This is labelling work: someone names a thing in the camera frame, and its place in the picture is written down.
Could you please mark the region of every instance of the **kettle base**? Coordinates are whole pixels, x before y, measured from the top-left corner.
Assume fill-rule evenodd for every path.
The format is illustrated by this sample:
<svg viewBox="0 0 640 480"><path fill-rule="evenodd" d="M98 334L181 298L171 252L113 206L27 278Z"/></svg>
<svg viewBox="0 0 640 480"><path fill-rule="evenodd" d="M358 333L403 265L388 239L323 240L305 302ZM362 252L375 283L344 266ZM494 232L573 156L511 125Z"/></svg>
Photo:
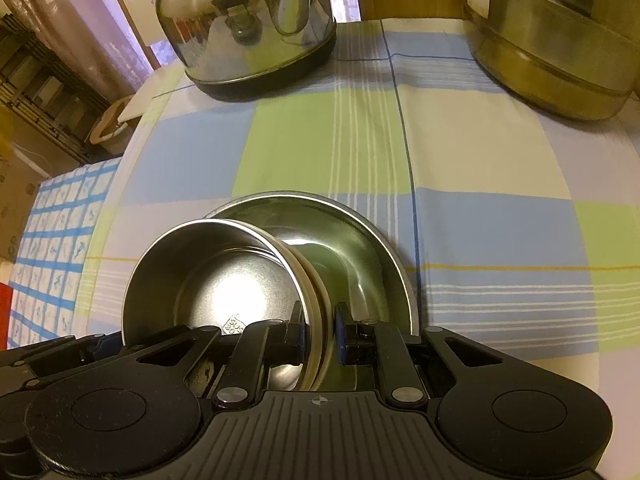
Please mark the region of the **kettle base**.
<svg viewBox="0 0 640 480"><path fill-rule="evenodd" d="M219 101L252 101L265 97L307 76L324 65L335 46L334 33L318 48L291 64L281 68L227 83L207 83L190 77L197 88Z"/></svg>

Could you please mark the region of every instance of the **pink curtain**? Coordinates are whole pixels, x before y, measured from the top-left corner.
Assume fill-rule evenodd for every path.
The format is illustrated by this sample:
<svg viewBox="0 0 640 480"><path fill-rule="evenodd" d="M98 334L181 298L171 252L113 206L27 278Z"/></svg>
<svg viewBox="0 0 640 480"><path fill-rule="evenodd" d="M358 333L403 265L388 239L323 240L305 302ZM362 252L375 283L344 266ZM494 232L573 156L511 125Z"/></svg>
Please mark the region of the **pink curtain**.
<svg viewBox="0 0 640 480"><path fill-rule="evenodd" d="M151 73L116 0L4 2L69 68L109 101L135 92Z"/></svg>

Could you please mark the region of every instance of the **table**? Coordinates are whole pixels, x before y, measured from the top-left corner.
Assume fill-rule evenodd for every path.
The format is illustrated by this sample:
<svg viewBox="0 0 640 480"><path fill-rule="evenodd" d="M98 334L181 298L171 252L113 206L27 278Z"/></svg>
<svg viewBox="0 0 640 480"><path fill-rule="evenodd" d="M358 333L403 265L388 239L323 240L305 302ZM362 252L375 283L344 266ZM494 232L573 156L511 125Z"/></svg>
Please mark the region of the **table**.
<svg viewBox="0 0 640 480"><path fill-rule="evenodd" d="M423 324L597 391L614 416L599 471L638 475L640 103L558 120L492 81L462 32L340 25L327 65L248 103L217 102L175 68L104 200L72 332L119 329L137 259L172 226L255 192L323 194L388 236Z"/></svg>

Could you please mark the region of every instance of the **kettle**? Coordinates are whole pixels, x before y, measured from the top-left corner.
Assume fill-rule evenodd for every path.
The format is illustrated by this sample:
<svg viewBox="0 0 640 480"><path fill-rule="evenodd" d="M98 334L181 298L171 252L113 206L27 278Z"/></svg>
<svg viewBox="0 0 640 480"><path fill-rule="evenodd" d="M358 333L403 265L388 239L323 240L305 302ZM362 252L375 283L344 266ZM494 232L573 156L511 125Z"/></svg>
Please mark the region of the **kettle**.
<svg viewBox="0 0 640 480"><path fill-rule="evenodd" d="M156 12L186 75L220 100L282 88L335 45L330 0L156 0Z"/></svg>

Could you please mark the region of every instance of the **silver screw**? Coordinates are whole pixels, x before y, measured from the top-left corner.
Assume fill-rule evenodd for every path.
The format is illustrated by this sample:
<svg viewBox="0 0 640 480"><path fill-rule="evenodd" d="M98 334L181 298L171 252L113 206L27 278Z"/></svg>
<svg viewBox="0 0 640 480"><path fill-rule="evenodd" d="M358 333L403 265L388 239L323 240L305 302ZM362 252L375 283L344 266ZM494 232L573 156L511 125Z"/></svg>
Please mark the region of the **silver screw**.
<svg viewBox="0 0 640 480"><path fill-rule="evenodd" d="M241 400L245 400L249 394L246 392L244 388L238 388L237 386L228 386L226 388L222 388L218 393L216 393L219 400L226 403L231 402L240 402Z"/></svg>
<svg viewBox="0 0 640 480"><path fill-rule="evenodd" d="M411 386L402 386L396 388L391 393L391 396L398 402L418 402L424 397L422 392L418 388L412 388Z"/></svg>

